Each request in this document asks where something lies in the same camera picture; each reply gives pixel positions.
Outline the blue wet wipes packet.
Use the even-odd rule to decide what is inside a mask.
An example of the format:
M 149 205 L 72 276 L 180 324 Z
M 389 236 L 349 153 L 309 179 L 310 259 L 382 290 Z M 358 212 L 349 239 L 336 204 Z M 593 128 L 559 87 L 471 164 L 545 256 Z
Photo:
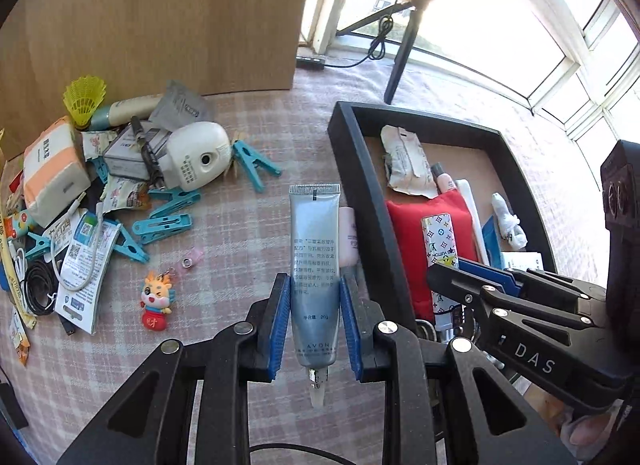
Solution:
M 484 223 L 482 234 L 487 251 L 488 265 L 492 268 L 503 270 L 504 260 L 500 244 L 501 237 L 494 216 L 490 216 L 487 222 Z

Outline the white plastic bag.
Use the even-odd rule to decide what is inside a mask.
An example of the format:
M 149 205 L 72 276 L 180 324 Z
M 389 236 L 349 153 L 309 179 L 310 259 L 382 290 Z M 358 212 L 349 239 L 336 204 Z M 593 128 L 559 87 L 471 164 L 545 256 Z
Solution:
M 509 210 L 503 196 L 495 192 L 491 196 L 491 206 L 494 210 L 501 237 L 510 245 L 513 251 L 521 251 L 526 248 L 527 237 L 521 227 L 521 220 Z

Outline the red cloth pouch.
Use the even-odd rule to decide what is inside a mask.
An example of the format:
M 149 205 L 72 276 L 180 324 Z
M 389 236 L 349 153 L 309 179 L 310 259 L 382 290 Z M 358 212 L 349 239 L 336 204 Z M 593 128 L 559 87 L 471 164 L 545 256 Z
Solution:
M 478 261 L 472 216 L 458 190 L 450 190 L 435 199 L 416 203 L 386 201 L 386 207 L 399 246 L 416 318 L 433 321 L 433 300 L 426 281 L 427 259 L 421 220 L 423 217 L 449 214 L 458 255 Z

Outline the pink lotion bottle grey cap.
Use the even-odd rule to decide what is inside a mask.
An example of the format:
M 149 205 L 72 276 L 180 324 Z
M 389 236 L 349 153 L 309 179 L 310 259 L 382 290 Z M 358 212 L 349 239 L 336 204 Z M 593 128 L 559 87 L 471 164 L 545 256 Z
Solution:
M 431 166 L 431 172 L 440 194 L 444 194 L 449 191 L 457 189 L 457 185 L 454 182 L 454 179 L 452 179 L 451 176 L 445 172 L 444 167 L 442 167 L 442 164 L 440 163 L 433 164 Z

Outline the pink tube bottle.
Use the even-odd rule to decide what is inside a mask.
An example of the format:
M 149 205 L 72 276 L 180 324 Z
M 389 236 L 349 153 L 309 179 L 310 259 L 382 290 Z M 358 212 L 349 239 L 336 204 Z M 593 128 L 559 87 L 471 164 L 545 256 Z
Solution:
M 338 262 L 340 268 L 356 266 L 359 260 L 355 211 L 341 207 L 338 211 Z

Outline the white paper packet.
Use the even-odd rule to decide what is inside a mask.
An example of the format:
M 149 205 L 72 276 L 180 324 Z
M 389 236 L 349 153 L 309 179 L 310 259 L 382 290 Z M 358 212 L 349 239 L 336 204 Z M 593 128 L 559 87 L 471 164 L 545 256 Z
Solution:
M 407 196 L 435 199 L 438 189 L 417 134 L 385 125 L 381 129 L 387 185 Z

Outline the silver Avon cream tube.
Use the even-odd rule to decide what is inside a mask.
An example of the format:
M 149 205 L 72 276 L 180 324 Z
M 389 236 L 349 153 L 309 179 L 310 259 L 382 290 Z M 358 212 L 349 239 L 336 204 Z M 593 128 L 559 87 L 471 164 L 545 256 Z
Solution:
M 298 363 L 306 370 L 313 407 L 322 407 L 335 362 L 340 269 L 337 184 L 294 185 L 291 206 L 291 320 Z

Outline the white round plug adapter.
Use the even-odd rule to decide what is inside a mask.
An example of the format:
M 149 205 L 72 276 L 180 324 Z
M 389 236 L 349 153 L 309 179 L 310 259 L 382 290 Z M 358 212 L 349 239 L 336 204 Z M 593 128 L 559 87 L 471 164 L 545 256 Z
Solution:
M 231 161 L 231 144 L 224 127 L 194 122 L 173 132 L 158 159 L 165 186 L 198 190 L 220 176 Z

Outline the black tray with cardboard bottom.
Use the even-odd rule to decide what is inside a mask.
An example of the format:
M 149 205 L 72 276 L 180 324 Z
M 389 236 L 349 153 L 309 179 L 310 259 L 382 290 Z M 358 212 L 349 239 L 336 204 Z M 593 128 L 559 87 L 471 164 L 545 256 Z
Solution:
M 326 132 L 341 177 L 343 196 L 355 211 L 359 254 L 369 297 L 380 305 L 386 319 L 407 329 L 416 329 L 416 314 L 395 232 L 366 144 L 368 137 L 378 138 L 385 125 L 408 129 L 427 144 L 485 152 L 506 191 L 506 198 L 521 219 L 528 246 L 541 254 L 544 268 L 558 270 L 532 190 L 502 133 L 446 115 L 338 101 Z

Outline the yellow sachet strip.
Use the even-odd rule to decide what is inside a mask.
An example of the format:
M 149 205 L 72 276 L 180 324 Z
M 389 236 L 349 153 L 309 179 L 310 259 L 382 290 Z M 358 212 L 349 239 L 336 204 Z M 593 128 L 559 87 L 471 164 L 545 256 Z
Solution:
M 9 283 L 9 292 L 12 297 L 12 303 L 15 306 L 18 314 L 20 315 L 24 326 L 27 329 L 33 329 L 36 326 L 37 319 L 32 315 L 24 306 L 20 281 L 17 279 L 17 275 L 14 269 L 13 259 L 9 250 L 8 238 L 6 237 L 6 228 L 4 228 L 3 220 L 0 220 L 0 233 L 1 233 L 1 260 L 6 274 L 6 281 Z

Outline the snack sachet white orange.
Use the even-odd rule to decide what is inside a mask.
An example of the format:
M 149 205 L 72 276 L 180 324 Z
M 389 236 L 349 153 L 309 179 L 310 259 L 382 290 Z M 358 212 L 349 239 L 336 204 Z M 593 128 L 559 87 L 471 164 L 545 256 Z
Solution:
M 151 207 L 149 185 L 146 181 L 110 175 L 100 201 L 104 214 L 120 210 L 146 211 Z

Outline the black power strip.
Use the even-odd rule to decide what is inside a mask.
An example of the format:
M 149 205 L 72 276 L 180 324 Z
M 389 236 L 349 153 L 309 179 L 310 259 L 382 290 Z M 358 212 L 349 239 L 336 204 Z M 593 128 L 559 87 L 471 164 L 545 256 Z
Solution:
M 326 60 L 311 56 L 297 56 L 295 65 L 297 69 L 322 71 L 326 67 Z

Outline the orange white tissue pack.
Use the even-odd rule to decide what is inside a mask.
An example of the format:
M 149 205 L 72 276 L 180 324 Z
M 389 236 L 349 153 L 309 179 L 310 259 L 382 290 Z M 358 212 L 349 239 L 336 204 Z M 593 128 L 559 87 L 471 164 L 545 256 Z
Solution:
M 89 189 L 81 138 L 68 116 L 53 123 L 25 149 L 23 173 L 28 214 L 42 228 Z

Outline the wooden board upright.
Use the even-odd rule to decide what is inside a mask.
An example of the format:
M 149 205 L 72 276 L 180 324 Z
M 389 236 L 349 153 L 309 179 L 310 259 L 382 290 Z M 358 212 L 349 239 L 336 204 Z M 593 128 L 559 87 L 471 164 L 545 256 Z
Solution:
M 1 0 L 1 147 L 20 154 L 65 109 L 66 85 L 106 98 L 171 80 L 204 95 L 288 89 L 305 0 Z

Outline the dragon figurine keychain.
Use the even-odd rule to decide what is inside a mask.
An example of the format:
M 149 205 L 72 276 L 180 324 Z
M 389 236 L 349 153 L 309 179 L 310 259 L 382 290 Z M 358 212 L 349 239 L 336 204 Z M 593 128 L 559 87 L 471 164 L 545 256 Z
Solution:
M 140 293 L 142 308 L 141 322 L 145 329 L 154 332 L 165 331 L 167 317 L 171 314 L 171 305 L 176 292 L 169 272 L 150 271 L 144 279 Z

